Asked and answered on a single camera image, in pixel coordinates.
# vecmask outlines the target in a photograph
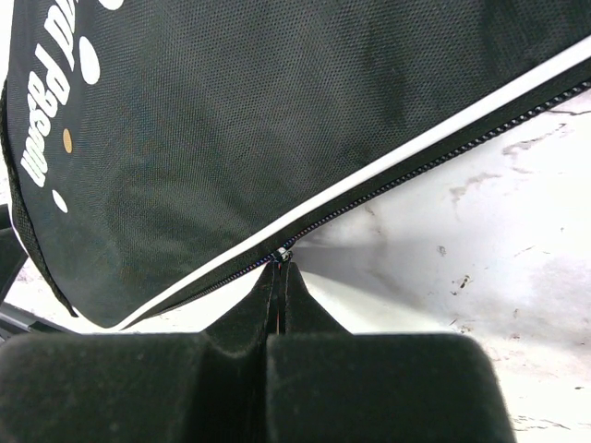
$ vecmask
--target white piping trim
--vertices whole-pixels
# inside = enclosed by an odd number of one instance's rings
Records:
[[[28,256],[29,251],[22,243],[22,240],[20,240],[20,235],[18,234],[17,228],[15,227],[15,223],[12,218],[12,194],[10,193],[10,189],[8,189],[8,218],[10,219],[10,224],[12,225],[12,231],[15,233],[15,236],[17,237],[17,240],[20,243],[20,247],[22,247],[22,250],[25,251],[25,253]]]
[[[424,132],[420,136],[404,143],[396,150],[384,155],[368,166],[360,169],[356,173],[349,175],[335,185],[332,185],[331,187],[320,192],[310,200],[305,201],[296,208],[293,208],[273,223],[249,237],[244,242],[232,247],[231,249],[228,249],[223,254],[194,270],[185,278],[170,286],[164,292],[153,297],[148,303],[139,307],[133,314],[121,321],[118,325],[111,328],[102,329],[102,332],[116,332],[124,329],[138,317],[141,317],[150,309],[174,295],[184,287],[188,286],[193,281],[218,268],[226,261],[229,261],[232,258],[248,251],[251,247],[258,245],[260,242],[279,232],[288,224],[295,222],[300,217],[322,206],[324,203],[332,200],[333,198],[340,196],[349,189],[360,185],[368,179],[391,168],[395,164],[406,160],[421,150],[424,150],[425,148],[428,148],[434,143],[437,143],[438,141],[448,137],[454,132],[457,132],[463,127],[470,125],[479,118],[490,114],[491,112],[499,109],[517,97],[520,97],[533,88],[536,88],[542,83],[558,76],[571,67],[578,65],[589,57],[591,57],[591,36],[586,37],[577,44],[571,46],[565,51],[562,51],[560,54],[555,55],[548,61],[536,66],[531,71],[506,84],[502,88],[495,90],[484,99],[472,104],[471,106],[468,106],[458,114],[439,123],[427,132]]]

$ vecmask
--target orange dot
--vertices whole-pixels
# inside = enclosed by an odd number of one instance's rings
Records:
[[[64,148],[68,154],[72,153],[72,136],[70,136],[70,131],[64,129]]]

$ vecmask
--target printed logo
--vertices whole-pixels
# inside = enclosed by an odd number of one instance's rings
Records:
[[[99,2],[106,9],[115,11],[123,5],[124,0],[99,0]],[[78,0],[55,0],[55,5],[52,5],[47,11],[47,18],[43,24],[45,30],[62,50],[72,73],[76,68],[74,58],[75,3],[77,4]],[[82,78],[88,85],[95,85],[101,78],[101,65],[92,43],[84,36],[78,39],[78,54]],[[29,73],[27,103],[30,126],[20,164],[35,185],[44,187],[49,169],[44,156],[45,138],[52,130],[51,122],[57,114],[59,105],[66,106],[67,104],[70,85],[64,71],[39,43],[35,47],[35,57],[42,63],[45,70],[40,75],[34,71]],[[72,154],[74,145],[67,128],[64,129],[63,140],[66,152]],[[67,213],[67,204],[62,196],[54,189],[52,195],[55,205]]]

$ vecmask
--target white dot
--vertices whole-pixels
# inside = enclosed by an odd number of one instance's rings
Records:
[[[57,205],[57,207],[59,209],[62,210],[62,212],[64,212],[65,214],[67,214],[67,204],[65,203],[64,199],[62,198],[62,196],[60,196],[56,190],[52,191],[52,194],[54,195],[54,202],[55,205]]]
[[[82,76],[84,81],[89,85],[94,85],[101,77],[101,65],[99,65],[99,57],[96,56],[96,51],[86,37],[80,37],[80,69],[82,69]]]
[[[99,0],[99,2],[101,2],[101,5],[112,11],[119,9],[121,5],[123,5],[123,0]]]

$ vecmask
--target black bag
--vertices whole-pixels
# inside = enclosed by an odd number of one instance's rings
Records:
[[[12,222],[125,328],[591,87],[590,35],[591,0],[18,0]]]

